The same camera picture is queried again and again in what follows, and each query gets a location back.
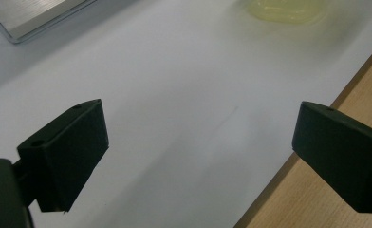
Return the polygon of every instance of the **black mount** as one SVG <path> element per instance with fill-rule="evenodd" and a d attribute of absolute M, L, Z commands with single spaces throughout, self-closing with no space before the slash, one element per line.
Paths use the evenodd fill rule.
<path fill-rule="evenodd" d="M 303 102 L 292 146 L 354 210 L 372 213 L 372 128 Z"/>
<path fill-rule="evenodd" d="M 33 227 L 28 207 L 69 211 L 108 149 L 102 101 L 78 104 L 33 134 L 17 150 L 21 160 L 0 159 L 0 228 Z"/>

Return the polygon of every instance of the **plastic container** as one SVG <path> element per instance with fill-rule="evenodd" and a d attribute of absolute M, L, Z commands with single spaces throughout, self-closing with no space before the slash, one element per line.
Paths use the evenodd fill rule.
<path fill-rule="evenodd" d="M 294 24 L 319 17 L 324 8 L 324 0 L 252 0 L 249 4 L 249 12 L 259 19 Z"/>

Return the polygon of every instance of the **white table surface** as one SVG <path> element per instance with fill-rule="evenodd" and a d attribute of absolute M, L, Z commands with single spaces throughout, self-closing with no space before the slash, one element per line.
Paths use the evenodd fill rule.
<path fill-rule="evenodd" d="M 372 1 L 307 25 L 235 0 L 100 0 L 20 46 L 0 34 L 0 158 L 101 98 L 110 148 L 37 227 L 233 227 L 291 154 L 300 102 L 330 105 L 372 53 Z"/>

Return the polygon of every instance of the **screw hole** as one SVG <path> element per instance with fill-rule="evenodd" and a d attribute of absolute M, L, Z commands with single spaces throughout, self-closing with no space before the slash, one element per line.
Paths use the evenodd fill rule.
<path fill-rule="evenodd" d="M 45 141 L 43 141 L 43 140 L 39 140 L 39 141 L 35 141 L 35 142 L 33 142 L 33 143 L 32 143 L 32 146 L 36 147 L 36 146 L 40 146 L 40 145 L 42 145 L 42 144 L 44 144 L 44 143 L 45 143 Z"/>

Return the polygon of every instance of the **wooden table edge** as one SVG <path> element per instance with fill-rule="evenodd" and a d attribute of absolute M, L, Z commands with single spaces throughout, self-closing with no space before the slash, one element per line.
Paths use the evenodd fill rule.
<path fill-rule="evenodd" d="M 364 75 L 369 71 L 372 67 L 372 55 L 368 58 L 368 60 L 363 64 L 360 70 L 355 74 L 352 80 L 347 84 L 347 86 L 343 89 L 340 95 L 336 98 L 336 100 L 331 105 L 332 107 L 338 109 L 345 101 L 347 96 L 354 90 L 357 84 L 361 81 Z M 267 187 L 262 191 L 259 197 L 254 201 L 254 203 L 250 206 L 250 208 L 246 211 L 246 213 L 242 216 L 242 218 L 235 224 L 235 228 L 245 228 L 248 227 L 251 221 L 253 220 L 254 216 L 257 212 L 263 207 L 263 205 L 268 201 L 268 199 L 272 196 L 273 192 L 277 189 L 280 185 L 281 181 L 284 177 L 289 173 L 289 171 L 294 167 L 294 165 L 300 160 L 300 158 L 295 154 L 292 153 L 288 160 L 284 163 L 281 169 L 277 172 L 277 174 L 272 178 L 270 183 Z"/>

